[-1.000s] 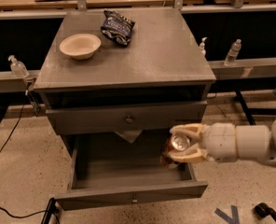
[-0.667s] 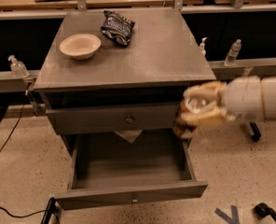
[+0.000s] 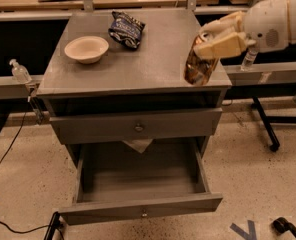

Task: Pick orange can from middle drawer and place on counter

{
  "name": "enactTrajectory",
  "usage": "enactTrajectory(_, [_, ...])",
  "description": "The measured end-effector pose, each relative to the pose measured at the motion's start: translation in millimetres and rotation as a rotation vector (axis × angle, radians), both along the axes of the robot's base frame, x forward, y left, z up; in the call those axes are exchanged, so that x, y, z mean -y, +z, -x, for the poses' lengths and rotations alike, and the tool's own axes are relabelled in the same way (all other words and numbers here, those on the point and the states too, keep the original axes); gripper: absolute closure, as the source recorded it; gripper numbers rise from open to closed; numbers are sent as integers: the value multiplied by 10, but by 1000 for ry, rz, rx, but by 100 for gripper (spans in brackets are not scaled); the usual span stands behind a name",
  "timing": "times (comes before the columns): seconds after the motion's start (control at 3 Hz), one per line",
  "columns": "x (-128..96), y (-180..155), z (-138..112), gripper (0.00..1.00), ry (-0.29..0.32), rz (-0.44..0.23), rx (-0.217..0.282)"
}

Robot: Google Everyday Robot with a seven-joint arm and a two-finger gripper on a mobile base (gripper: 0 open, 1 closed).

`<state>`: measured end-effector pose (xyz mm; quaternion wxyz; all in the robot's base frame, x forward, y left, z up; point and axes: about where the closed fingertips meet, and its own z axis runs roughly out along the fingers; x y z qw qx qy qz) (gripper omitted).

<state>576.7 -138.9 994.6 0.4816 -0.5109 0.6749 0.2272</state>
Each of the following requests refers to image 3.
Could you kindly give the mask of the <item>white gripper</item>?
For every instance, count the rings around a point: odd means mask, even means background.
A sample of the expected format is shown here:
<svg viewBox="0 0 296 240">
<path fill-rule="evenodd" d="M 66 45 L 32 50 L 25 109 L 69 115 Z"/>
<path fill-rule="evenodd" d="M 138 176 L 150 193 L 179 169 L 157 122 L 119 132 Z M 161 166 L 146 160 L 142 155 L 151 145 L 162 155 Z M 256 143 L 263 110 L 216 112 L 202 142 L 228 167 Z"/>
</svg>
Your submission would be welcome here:
<svg viewBox="0 0 296 240">
<path fill-rule="evenodd" d="M 263 0 L 247 13 L 237 11 L 204 24 L 199 34 L 230 34 L 195 45 L 193 50 L 203 60 L 239 56 L 248 46 L 243 30 L 256 41 L 260 53 L 285 49 L 289 45 L 287 0 Z"/>
</svg>

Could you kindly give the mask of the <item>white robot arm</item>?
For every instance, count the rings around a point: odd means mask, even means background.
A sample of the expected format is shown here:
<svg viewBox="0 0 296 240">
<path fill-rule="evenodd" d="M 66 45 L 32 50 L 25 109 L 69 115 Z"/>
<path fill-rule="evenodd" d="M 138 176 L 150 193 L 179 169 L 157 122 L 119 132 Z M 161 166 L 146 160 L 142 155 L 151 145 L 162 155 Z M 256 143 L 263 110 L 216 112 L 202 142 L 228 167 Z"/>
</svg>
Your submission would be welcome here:
<svg viewBox="0 0 296 240">
<path fill-rule="evenodd" d="M 296 0 L 263 0 L 246 12 L 237 11 L 206 23 L 193 46 L 201 59 L 231 58 L 250 47 L 259 53 L 284 50 L 296 44 Z"/>
</svg>

